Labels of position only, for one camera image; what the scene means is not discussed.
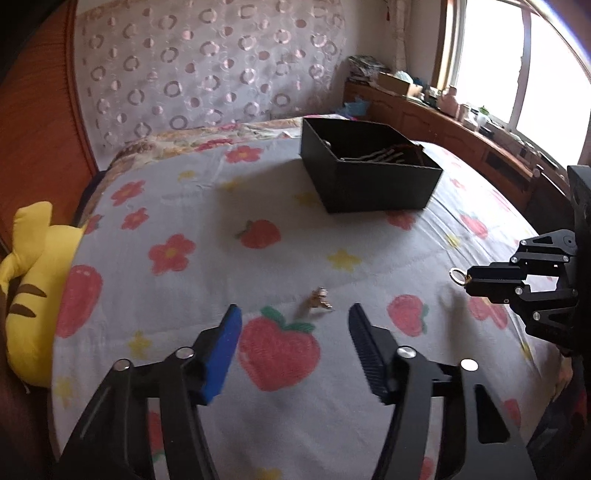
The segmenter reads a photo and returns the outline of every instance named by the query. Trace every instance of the black robotic claw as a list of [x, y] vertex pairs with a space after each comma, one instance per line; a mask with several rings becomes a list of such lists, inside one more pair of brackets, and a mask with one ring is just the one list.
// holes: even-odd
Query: black robotic claw
[[242, 329], [231, 305], [218, 327], [161, 362], [117, 360], [86, 406], [54, 471], [54, 480], [154, 480], [147, 399], [160, 398], [170, 480], [217, 480], [197, 405], [222, 389]]
[[432, 397], [444, 398], [437, 479], [535, 480], [517, 428], [474, 360], [431, 362], [372, 326], [360, 304], [349, 310], [349, 331], [372, 392], [396, 405], [372, 480], [420, 477]]
[[[591, 327], [591, 169], [569, 167], [575, 232], [557, 230], [521, 240], [509, 262], [470, 267], [461, 284], [468, 295], [504, 303], [525, 331], [558, 346], [565, 355], [589, 358]], [[528, 275], [557, 277], [554, 291], [532, 292]]]
[[[509, 262], [470, 267], [466, 293], [505, 303], [521, 317], [525, 331], [555, 343], [565, 353], [577, 349], [572, 318], [579, 301], [576, 290], [577, 245], [574, 233], [558, 230], [522, 240]], [[528, 275], [558, 277], [554, 291], [532, 292]]]

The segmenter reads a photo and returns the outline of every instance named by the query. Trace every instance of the window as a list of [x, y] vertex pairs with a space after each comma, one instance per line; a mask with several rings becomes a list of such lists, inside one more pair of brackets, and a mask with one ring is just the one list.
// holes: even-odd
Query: window
[[591, 83], [554, 28], [513, 0], [459, 0], [458, 100], [485, 105], [563, 167], [587, 135]]

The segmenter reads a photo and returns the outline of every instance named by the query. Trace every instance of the black storage box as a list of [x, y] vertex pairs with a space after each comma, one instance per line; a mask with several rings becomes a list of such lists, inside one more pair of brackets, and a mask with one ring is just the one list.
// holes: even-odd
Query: black storage box
[[392, 145], [412, 142], [384, 124], [304, 118], [300, 155], [329, 213], [425, 208], [443, 170], [422, 151], [424, 166], [340, 160]]

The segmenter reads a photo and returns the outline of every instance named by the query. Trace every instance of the stuffed animal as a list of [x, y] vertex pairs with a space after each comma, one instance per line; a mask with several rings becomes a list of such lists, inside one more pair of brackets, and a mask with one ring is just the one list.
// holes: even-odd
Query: stuffed animal
[[6, 316], [8, 362], [21, 380], [46, 388], [61, 294], [84, 233], [83, 228], [50, 226], [51, 208], [39, 202], [16, 212], [12, 253], [0, 264], [0, 310], [9, 282], [22, 277]]

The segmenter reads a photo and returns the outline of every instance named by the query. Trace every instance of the floral bedsheet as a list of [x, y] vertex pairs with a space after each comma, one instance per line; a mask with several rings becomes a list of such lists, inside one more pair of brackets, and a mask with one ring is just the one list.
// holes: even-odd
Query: floral bedsheet
[[[200, 411], [222, 480], [371, 478], [392, 409], [371, 394], [350, 339], [355, 302], [434, 361], [475, 359], [530, 438], [561, 356], [505, 306], [468, 297], [448, 271], [506, 261], [534, 230], [433, 144], [425, 152], [444, 172], [424, 210], [328, 215], [290, 138], [299, 126], [174, 132], [114, 162], [57, 322], [52, 394], [62, 448], [117, 359], [160, 361], [217, 325], [231, 303], [243, 311], [238, 349], [221, 395]], [[531, 283], [554, 288], [552, 278]], [[332, 312], [306, 308], [320, 286]], [[421, 480], [434, 475], [441, 404], [431, 418]], [[159, 421], [153, 404], [154, 468], [166, 479]]]
[[[344, 118], [341, 115], [318, 115], [322, 118]], [[270, 120], [253, 124], [228, 124], [222, 127], [200, 127], [171, 130], [150, 135], [130, 143], [111, 162], [105, 178], [86, 203], [79, 225], [82, 226], [106, 188], [122, 173], [154, 162], [191, 152], [201, 152], [221, 145], [235, 145], [255, 140], [298, 138], [302, 117]]]

